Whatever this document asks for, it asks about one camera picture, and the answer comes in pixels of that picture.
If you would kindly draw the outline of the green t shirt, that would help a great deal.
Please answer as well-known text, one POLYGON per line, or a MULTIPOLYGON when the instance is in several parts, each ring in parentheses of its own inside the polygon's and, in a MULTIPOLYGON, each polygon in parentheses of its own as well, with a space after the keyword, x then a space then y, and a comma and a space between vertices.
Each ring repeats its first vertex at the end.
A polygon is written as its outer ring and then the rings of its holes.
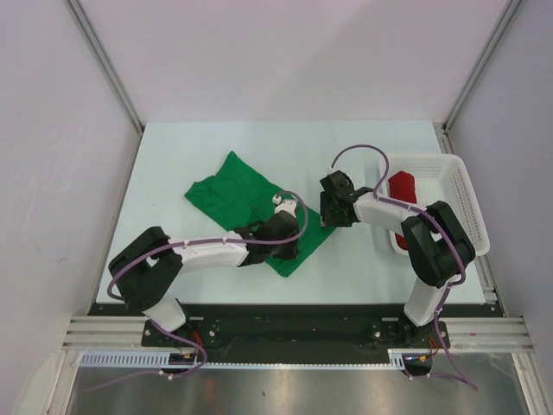
MULTIPOLYGON (((216 174, 194 182, 184 197, 226 231, 231 231, 268 220, 274 213, 272 199, 282 191, 231 151, 216 174)), ((321 216, 312 208, 308 209, 308 220, 304 220, 303 211, 297 217, 300 227, 308 226, 299 239, 297 258, 266 260, 284 278, 296 271, 334 232, 332 227, 321 226, 321 216)))

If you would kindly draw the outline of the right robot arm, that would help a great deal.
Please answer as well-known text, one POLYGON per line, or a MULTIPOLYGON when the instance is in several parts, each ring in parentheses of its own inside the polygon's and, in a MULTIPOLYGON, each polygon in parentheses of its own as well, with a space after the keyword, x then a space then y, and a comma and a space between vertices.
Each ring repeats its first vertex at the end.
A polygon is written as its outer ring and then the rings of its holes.
POLYGON ((321 179, 321 223, 351 227, 366 223, 402 236, 407 244, 416 282, 404 305, 407 320, 398 325, 400 340, 418 347, 429 338, 428 323, 442 311, 450 290, 463 284, 475 248, 444 201, 427 207, 392 199, 372 188, 358 188, 344 172, 334 169, 321 179))

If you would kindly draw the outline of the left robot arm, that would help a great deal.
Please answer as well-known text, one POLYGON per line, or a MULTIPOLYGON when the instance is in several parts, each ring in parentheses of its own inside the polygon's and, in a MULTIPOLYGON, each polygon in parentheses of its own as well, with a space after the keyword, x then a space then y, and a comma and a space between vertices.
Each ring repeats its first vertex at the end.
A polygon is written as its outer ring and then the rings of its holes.
POLYGON ((207 239, 172 239, 161 227, 150 227, 108 265, 107 294, 146 316, 165 340, 179 346, 189 339, 191 325, 178 299, 169 294, 177 276, 257 265, 270 258, 295 259, 302 233, 296 216, 287 211, 207 239))

